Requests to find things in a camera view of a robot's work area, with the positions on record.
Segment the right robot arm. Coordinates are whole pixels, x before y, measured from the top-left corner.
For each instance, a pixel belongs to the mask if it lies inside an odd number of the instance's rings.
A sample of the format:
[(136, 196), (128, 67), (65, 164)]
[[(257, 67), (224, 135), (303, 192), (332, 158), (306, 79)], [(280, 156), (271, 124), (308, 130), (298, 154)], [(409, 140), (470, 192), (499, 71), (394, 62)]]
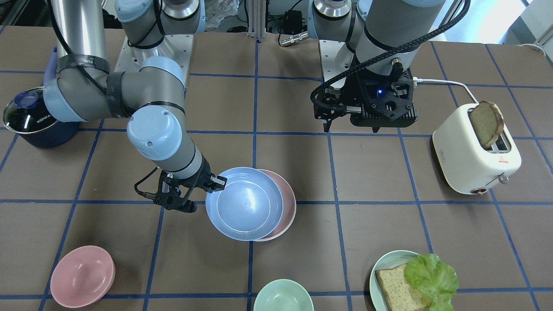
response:
[(225, 188), (186, 131), (185, 74), (172, 56), (150, 55), (136, 72), (112, 72), (105, 49), (99, 0), (48, 0), (58, 45), (60, 77), (47, 82), (43, 98), (61, 122), (128, 118), (127, 136), (161, 169), (156, 193), (136, 192), (166, 210), (193, 213), (194, 188)]

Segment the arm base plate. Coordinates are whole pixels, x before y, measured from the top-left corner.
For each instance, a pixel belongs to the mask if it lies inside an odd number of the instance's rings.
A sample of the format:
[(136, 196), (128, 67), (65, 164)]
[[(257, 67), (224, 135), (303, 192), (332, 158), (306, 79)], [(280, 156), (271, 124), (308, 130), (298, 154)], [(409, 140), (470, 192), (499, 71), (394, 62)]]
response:
[(352, 65), (354, 52), (350, 51), (346, 42), (321, 40), (319, 51), (323, 82), (347, 71)]
[(194, 36), (191, 34), (167, 35), (164, 41), (152, 49), (130, 47), (124, 39), (119, 57), (114, 65), (115, 72), (138, 72), (142, 63), (153, 56), (164, 56), (174, 60), (181, 68), (185, 86), (188, 85), (188, 69), (191, 62)]

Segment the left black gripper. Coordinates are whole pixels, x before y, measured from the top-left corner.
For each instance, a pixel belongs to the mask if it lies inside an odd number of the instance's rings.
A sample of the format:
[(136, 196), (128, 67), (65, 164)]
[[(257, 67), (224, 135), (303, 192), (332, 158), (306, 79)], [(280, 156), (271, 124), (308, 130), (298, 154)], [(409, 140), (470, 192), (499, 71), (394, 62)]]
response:
[(325, 133), (332, 121), (350, 115), (357, 127), (371, 127), (378, 133), (382, 127), (409, 127), (419, 118), (413, 104), (413, 77), (410, 69), (393, 65), (389, 75), (379, 75), (363, 69), (344, 79), (340, 90), (326, 88), (316, 99), (324, 106), (314, 105), (314, 117), (323, 122)]

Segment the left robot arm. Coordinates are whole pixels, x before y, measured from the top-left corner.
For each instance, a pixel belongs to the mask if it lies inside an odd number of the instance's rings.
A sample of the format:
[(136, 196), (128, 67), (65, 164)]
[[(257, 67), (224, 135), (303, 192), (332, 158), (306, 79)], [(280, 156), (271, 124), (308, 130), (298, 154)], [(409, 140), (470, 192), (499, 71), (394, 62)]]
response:
[(312, 95), (314, 117), (322, 120), (324, 132), (344, 116), (354, 126), (371, 127), (375, 133), (382, 127), (409, 127), (417, 121), (410, 65), (419, 43), (358, 72), (347, 70), (426, 35), (443, 6), (442, 0), (309, 2), (309, 37), (343, 43), (335, 52), (320, 47), (324, 82), (342, 76)]

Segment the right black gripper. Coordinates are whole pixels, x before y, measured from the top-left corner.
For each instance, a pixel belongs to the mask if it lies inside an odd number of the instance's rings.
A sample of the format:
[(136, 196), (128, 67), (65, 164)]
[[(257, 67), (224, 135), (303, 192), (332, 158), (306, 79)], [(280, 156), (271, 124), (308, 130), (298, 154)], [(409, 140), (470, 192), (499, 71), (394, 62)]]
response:
[(190, 199), (190, 196), (195, 188), (213, 193), (222, 191), (226, 185), (227, 178), (214, 175), (209, 162), (202, 158), (199, 171), (186, 179), (171, 178), (168, 173), (161, 173), (153, 203), (166, 210), (194, 213), (197, 210), (197, 204)]

